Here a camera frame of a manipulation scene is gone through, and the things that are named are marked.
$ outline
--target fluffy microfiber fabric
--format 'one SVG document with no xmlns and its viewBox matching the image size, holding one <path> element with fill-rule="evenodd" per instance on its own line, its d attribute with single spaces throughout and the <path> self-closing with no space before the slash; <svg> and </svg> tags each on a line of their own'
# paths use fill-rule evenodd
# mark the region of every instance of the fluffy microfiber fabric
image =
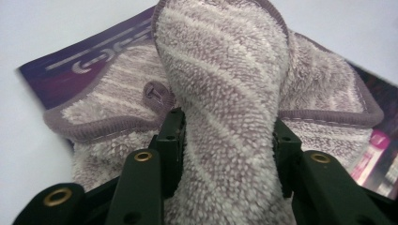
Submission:
<svg viewBox="0 0 398 225">
<path fill-rule="evenodd" d="M 266 0 L 161 0 L 153 34 L 187 120 L 168 224 L 294 224 L 272 157 L 276 117 L 303 150 L 348 170 L 383 117 L 351 66 Z"/>
<path fill-rule="evenodd" d="M 44 114 L 74 143 L 74 181 L 85 190 L 118 176 L 126 156 L 146 148 L 175 106 L 153 42 L 131 44 L 95 81 Z"/>
</svg>

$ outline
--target towel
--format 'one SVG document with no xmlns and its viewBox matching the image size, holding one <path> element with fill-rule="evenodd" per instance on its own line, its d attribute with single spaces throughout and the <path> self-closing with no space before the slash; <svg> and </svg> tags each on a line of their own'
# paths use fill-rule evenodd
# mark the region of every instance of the towel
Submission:
<svg viewBox="0 0 398 225">
<path fill-rule="evenodd" d="M 73 180 L 90 190 L 119 176 L 127 155 L 149 145 L 175 105 L 156 48 L 142 41 L 82 93 L 45 112 L 44 121 L 73 141 Z"/>
<path fill-rule="evenodd" d="M 160 0 L 153 34 L 186 114 L 167 224 L 294 224 L 272 157 L 277 116 L 349 170 L 383 113 L 355 70 L 266 0 Z"/>
</svg>

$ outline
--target white background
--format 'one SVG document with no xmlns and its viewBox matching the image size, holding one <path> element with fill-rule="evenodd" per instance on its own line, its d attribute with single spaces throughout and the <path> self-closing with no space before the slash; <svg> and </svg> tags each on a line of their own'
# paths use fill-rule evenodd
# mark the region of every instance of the white background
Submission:
<svg viewBox="0 0 398 225">
<path fill-rule="evenodd" d="M 398 84 L 398 1 L 271 1 L 287 25 Z M 48 186 L 70 182 L 66 142 L 16 68 L 125 21 L 156 0 L 0 1 L 0 224 Z"/>
</svg>

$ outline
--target brass rivet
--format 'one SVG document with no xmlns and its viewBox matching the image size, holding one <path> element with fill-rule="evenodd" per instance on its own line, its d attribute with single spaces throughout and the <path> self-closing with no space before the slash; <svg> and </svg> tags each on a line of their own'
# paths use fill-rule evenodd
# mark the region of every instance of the brass rivet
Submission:
<svg viewBox="0 0 398 225">
<path fill-rule="evenodd" d="M 148 161 L 150 158 L 152 158 L 150 152 L 142 152 L 134 156 L 134 159 L 137 161 Z"/>
<path fill-rule="evenodd" d="M 320 162 L 320 163 L 330 163 L 330 158 L 329 157 L 327 157 L 325 155 L 322 155 L 322 154 L 319 154 L 319 153 L 312 154 L 311 158 L 314 161 L 317 161 L 317 162 Z"/>
<path fill-rule="evenodd" d="M 57 189 L 44 198 L 44 205 L 47 205 L 49 207 L 56 206 L 58 204 L 66 202 L 70 197 L 72 196 L 72 191 L 67 188 L 67 187 L 62 187 L 60 189 Z"/>
</svg>

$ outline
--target white surface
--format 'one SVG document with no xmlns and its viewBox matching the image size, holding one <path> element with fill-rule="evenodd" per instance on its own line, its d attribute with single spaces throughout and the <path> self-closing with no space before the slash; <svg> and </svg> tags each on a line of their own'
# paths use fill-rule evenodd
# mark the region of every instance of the white surface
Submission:
<svg viewBox="0 0 398 225">
<path fill-rule="evenodd" d="M 398 83 L 398 2 L 272 1 L 292 29 Z M 150 8 L 150 1 L 0 1 L 0 224 L 48 186 L 70 181 L 71 151 L 42 122 L 15 70 Z"/>
</svg>

